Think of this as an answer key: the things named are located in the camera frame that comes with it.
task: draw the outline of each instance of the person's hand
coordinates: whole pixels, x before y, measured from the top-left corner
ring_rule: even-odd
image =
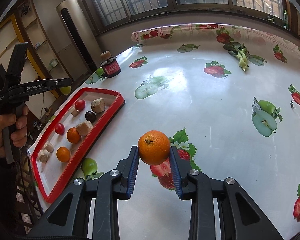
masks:
[[[16,123],[17,131],[11,134],[11,140],[15,147],[23,147],[27,142],[27,117],[29,109],[28,106],[22,108],[22,116],[18,118],[15,114],[0,115],[0,158],[5,158],[6,153],[3,145],[2,130],[5,127]]]

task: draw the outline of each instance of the small orange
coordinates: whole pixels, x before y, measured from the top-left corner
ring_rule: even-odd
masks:
[[[70,151],[66,147],[60,147],[57,150],[57,158],[63,163],[68,162],[70,160]]]
[[[77,143],[80,141],[81,136],[78,133],[77,129],[75,127],[72,127],[67,132],[67,139],[71,143]]]
[[[138,141],[140,159],[149,165],[163,163],[170,154],[170,141],[168,137],[159,131],[149,131],[140,137]]]

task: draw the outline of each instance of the beige cube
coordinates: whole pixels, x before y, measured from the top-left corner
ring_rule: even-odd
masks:
[[[54,150],[54,146],[52,143],[50,143],[49,141],[47,141],[44,146],[43,149],[47,150],[48,152],[52,153]]]
[[[78,124],[76,129],[81,136],[88,135],[93,128],[93,125],[90,121],[84,121],[81,124]]]
[[[42,150],[38,153],[37,159],[39,160],[39,162],[46,163],[49,157],[50,157],[50,152],[48,152],[47,150]]]
[[[91,109],[95,113],[101,113],[106,109],[106,104],[103,98],[94,100],[91,103]]]
[[[71,108],[70,112],[73,116],[77,116],[79,114],[78,110],[75,109],[75,107]]]

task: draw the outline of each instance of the insect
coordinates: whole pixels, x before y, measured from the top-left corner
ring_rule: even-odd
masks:
[[[291,100],[290,106],[291,106],[292,109],[295,109],[295,107],[293,106],[293,102],[294,102],[294,101]]]

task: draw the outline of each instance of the cork lid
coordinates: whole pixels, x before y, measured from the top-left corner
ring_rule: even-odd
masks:
[[[111,58],[111,53],[109,50],[107,50],[106,52],[102,53],[100,55],[100,57],[102,60],[107,60],[107,59]]]

